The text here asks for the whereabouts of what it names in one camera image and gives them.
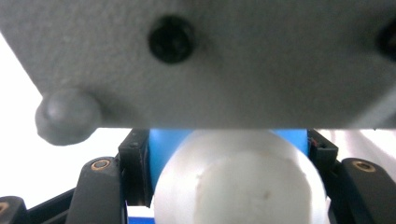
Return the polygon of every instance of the white ball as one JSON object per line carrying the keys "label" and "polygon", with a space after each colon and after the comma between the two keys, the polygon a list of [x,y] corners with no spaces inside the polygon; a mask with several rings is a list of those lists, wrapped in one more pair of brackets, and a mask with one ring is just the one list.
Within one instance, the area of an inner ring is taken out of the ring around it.
{"label": "white ball", "polygon": [[38,134],[56,146],[82,142],[100,126],[101,108],[89,94],[67,89],[44,94],[35,112]]}
{"label": "white ball", "polygon": [[166,164],[155,189],[159,224],[321,224],[316,168],[268,131],[199,131]]}

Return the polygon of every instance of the black plastic part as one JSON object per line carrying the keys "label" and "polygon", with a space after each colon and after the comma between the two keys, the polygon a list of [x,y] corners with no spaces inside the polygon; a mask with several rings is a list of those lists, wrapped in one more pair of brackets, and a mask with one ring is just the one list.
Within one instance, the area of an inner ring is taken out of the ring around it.
{"label": "black plastic part", "polygon": [[[109,161],[109,165],[96,168],[94,163],[97,161]],[[117,159],[103,157],[86,163],[81,170],[66,223],[127,223],[126,204],[121,189]]]}
{"label": "black plastic part", "polygon": [[128,205],[150,207],[149,130],[132,129],[119,146],[125,199]]}
{"label": "black plastic part", "polygon": [[[362,162],[361,169],[356,161]],[[360,159],[342,161],[340,177],[356,223],[394,224],[396,222],[396,184],[382,167]]]}
{"label": "black plastic part", "polygon": [[320,171],[331,170],[337,160],[338,147],[315,130],[308,130],[309,160]]}
{"label": "black plastic part", "polygon": [[32,224],[63,224],[72,202],[74,190],[69,191],[39,204],[28,210]]}
{"label": "black plastic part", "polygon": [[337,224],[390,224],[396,220],[396,184],[380,166],[361,159],[321,172]]}
{"label": "black plastic part", "polygon": [[31,223],[22,198],[14,196],[0,198],[0,223]]}
{"label": "black plastic part", "polygon": [[377,45],[382,54],[396,61],[396,19],[379,33]]}
{"label": "black plastic part", "polygon": [[164,63],[180,63],[194,49],[191,26],[177,16],[166,16],[158,20],[148,36],[151,53]]}

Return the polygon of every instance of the blue object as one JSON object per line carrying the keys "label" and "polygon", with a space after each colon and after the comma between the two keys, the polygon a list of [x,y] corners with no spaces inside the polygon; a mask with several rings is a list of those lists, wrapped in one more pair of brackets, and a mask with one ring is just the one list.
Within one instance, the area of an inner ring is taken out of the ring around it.
{"label": "blue object", "polygon": [[163,167],[171,159],[180,143],[190,133],[192,133],[192,130],[150,130],[148,139],[149,168],[153,189],[157,186]]}
{"label": "blue object", "polygon": [[[305,155],[308,155],[308,132],[300,130],[272,130],[281,138],[295,145]],[[180,143],[192,133],[192,130],[158,130],[154,129],[149,134],[149,167],[152,187],[155,190],[158,178],[163,167],[172,157]]]}
{"label": "blue object", "polygon": [[129,217],[129,224],[154,224],[152,217]]}
{"label": "blue object", "polygon": [[278,129],[272,130],[272,132],[292,143],[308,156],[308,131],[306,129]]}

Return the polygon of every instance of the blue base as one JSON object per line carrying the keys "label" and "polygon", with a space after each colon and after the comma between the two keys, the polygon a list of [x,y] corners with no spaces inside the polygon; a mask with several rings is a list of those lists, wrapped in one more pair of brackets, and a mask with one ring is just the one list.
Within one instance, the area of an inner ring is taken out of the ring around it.
{"label": "blue base", "polygon": [[129,217],[129,224],[154,224],[152,217]]}

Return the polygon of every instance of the metal rivet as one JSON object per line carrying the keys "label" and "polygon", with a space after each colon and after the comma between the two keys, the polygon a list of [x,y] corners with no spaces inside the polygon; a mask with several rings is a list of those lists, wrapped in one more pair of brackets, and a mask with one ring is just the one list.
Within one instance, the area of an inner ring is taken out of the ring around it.
{"label": "metal rivet", "polygon": [[110,164],[110,161],[108,160],[99,160],[94,162],[91,165],[91,169],[94,171],[100,171],[100,170],[104,170],[105,168],[107,168],[107,166]]}
{"label": "metal rivet", "polygon": [[0,203],[0,214],[2,214],[8,208],[9,208],[9,204],[8,203]]}
{"label": "metal rivet", "polygon": [[375,172],[375,167],[372,164],[369,164],[364,161],[353,161],[352,164],[358,168],[359,170],[362,170],[367,173],[372,173]]}
{"label": "metal rivet", "polygon": [[164,63],[180,63],[193,51],[191,26],[177,16],[158,20],[148,36],[151,53]]}
{"label": "metal rivet", "polygon": [[379,33],[377,45],[382,54],[396,61],[396,20]]}

